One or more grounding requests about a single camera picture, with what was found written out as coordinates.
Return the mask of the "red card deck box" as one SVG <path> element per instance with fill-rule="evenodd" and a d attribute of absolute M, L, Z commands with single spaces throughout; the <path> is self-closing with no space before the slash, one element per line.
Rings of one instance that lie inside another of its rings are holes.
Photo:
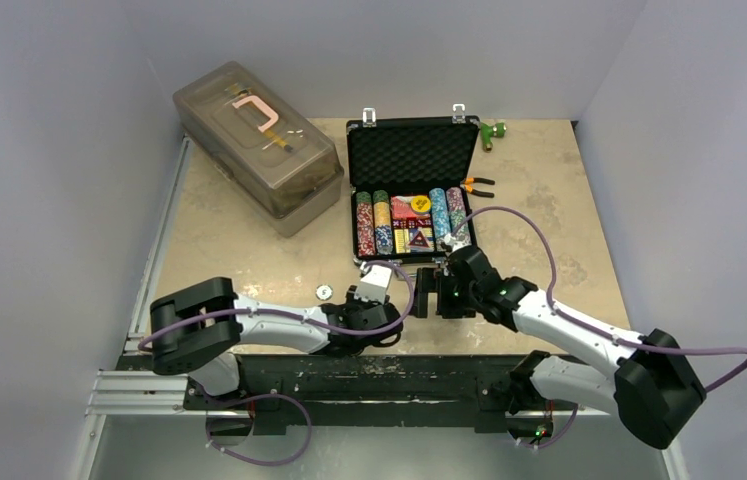
<path fill-rule="evenodd" d="M 411 210 L 410 201 L 414 196 L 416 195 L 396 195 L 390 198 L 393 219 L 420 219 L 429 217 L 430 212 L 427 215 L 417 215 Z"/>

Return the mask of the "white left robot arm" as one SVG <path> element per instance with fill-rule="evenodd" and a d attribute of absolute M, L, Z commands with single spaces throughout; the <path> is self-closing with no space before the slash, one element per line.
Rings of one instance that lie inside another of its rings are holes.
<path fill-rule="evenodd" d="M 397 339 L 410 310 L 388 295 L 393 277 L 410 276 L 387 261 L 363 263 L 357 284 L 334 304 L 332 288 L 318 286 L 319 305 L 298 308 L 238 294 L 231 279 L 215 277 L 154 301 L 151 332 L 137 349 L 152 357 L 157 375 L 187 375 L 221 408 L 246 399 L 247 382 L 232 353 L 236 345 L 274 346 L 311 355 L 349 357 Z"/>

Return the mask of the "blue yellow card deck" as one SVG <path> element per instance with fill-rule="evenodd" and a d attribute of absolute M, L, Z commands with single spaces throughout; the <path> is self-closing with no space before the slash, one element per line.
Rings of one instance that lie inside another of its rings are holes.
<path fill-rule="evenodd" d="M 428 237 L 434 241 L 433 232 L 430 227 L 414 227 L 410 229 L 423 228 L 426 231 Z M 406 248 L 407 234 L 410 229 L 395 230 L 394 231 L 394 248 L 397 254 L 409 254 L 410 252 Z"/>

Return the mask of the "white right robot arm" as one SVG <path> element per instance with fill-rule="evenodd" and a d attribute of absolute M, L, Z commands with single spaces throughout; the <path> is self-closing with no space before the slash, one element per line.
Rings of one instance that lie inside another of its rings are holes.
<path fill-rule="evenodd" d="M 504 278 L 476 246 L 451 253 L 439 267 L 415 276 L 414 316 L 427 317 L 428 296 L 449 319 L 479 314 L 487 322 L 551 343 L 570 354 L 529 353 L 502 382 L 480 391 L 511 414 L 551 401 L 615 416 L 636 439 L 664 450 L 707 398 L 677 341 L 655 329 L 647 335 L 589 316 L 563 316 L 547 291 L 518 276 Z"/>

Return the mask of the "red triangle all-in marker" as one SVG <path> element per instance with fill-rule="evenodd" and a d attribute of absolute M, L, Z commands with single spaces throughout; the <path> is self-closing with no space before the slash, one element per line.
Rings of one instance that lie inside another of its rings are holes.
<path fill-rule="evenodd" d="M 423 228 L 410 229 L 407 234 L 406 248 L 410 253 L 432 252 L 435 250 L 431 240 Z"/>

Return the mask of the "white dealer chip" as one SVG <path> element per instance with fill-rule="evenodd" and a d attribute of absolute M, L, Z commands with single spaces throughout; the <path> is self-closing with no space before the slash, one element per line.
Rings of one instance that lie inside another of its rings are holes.
<path fill-rule="evenodd" d="M 330 300 L 334 295 L 334 290 L 330 285 L 321 284 L 315 289 L 316 298 L 320 301 Z"/>

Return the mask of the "yellow big blind button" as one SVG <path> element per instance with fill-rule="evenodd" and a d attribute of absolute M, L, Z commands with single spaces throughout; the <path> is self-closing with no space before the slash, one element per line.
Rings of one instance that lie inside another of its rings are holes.
<path fill-rule="evenodd" d="M 432 202 L 428 196 L 416 195 L 410 201 L 411 210 L 417 215 L 427 215 L 431 210 Z"/>

